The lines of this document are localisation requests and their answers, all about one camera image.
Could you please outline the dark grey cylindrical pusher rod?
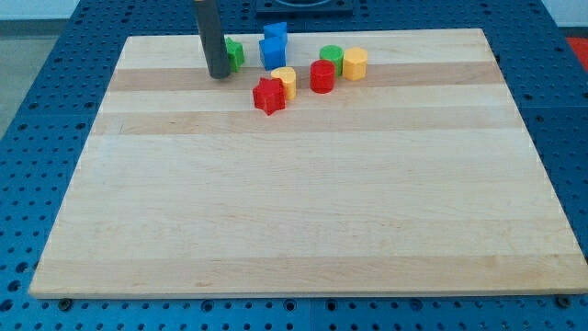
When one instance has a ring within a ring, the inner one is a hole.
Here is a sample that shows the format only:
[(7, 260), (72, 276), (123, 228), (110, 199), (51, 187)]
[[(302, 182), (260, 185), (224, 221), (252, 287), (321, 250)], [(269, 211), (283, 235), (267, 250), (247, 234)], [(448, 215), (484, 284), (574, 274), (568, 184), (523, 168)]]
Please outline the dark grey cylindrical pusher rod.
[(193, 8), (209, 75), (214, 79), (227, 78), (231, 67), (218, 3), (216, 0), (194, 0)]

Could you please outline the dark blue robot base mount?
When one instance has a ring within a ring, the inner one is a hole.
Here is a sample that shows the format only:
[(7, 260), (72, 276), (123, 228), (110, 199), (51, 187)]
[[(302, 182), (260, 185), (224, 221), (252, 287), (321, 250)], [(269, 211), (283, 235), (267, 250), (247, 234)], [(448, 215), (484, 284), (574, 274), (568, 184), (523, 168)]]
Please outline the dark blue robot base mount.
[(352, 14), (354, 0), (254, 0), (258, 17), (270, 15)]

